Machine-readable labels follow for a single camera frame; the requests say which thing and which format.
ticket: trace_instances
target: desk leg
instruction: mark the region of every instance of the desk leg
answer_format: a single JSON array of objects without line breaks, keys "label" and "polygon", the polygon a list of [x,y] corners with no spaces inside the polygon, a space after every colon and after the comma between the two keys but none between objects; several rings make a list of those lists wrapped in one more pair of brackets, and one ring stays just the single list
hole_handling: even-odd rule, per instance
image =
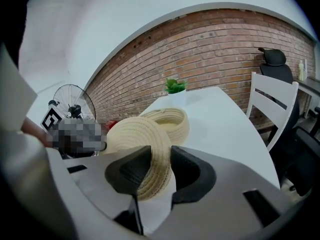
[{"label": "desk leg", "polygon": [[307,115],[311,106],[311,102],[312,102],[312,96],[308,94],[308,98],[306,99],[305,106],[304,106],[304,115],[303,115],[304,118],[307,118]]}]

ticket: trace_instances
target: potted plant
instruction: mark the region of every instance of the potted plant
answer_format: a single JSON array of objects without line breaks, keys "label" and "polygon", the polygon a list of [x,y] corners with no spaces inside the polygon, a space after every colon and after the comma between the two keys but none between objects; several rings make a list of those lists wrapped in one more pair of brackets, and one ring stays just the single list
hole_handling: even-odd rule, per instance
[{"label": "potted plant", "polygon": [[178,82],[175,79],[166,79],[166,89],[169,99],[172,105],[177,107],[184,107],[186,105],[186,88],[187,83],[185,81]]}]

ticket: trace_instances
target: white plant pot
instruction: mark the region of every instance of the white plant pot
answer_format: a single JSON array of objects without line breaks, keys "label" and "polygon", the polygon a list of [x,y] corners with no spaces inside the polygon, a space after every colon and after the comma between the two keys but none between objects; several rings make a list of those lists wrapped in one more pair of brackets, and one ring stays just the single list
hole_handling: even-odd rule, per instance
[{"label": "white plant pot", "polygon": [[175,108],[183,108],[186,106],[187,103],[187,91],[184,89],[183,91],[169,94],[169,99],[171,100],[171,104]]}]

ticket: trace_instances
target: electric fan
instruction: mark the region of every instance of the electric fan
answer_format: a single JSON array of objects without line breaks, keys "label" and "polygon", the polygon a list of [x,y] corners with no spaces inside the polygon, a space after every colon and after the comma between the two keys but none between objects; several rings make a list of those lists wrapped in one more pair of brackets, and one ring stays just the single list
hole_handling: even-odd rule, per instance
[{"label": "electric fan", "polygon": [[54,105],[66,118],[96,120],[95,106],[89,95],[74,84],[61,86],[49,105]]}]

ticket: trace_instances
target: green succulent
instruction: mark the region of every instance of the green succulent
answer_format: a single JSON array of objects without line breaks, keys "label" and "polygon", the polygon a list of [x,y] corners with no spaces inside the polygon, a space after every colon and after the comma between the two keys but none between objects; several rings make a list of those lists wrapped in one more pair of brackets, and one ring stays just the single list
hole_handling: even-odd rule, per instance
[{"label": "green succulent", "polygon": [[178,82],[175,79],[166,79],[165,91],[169,94],[176,94],[186,89],[187,83],[185,81]]}]

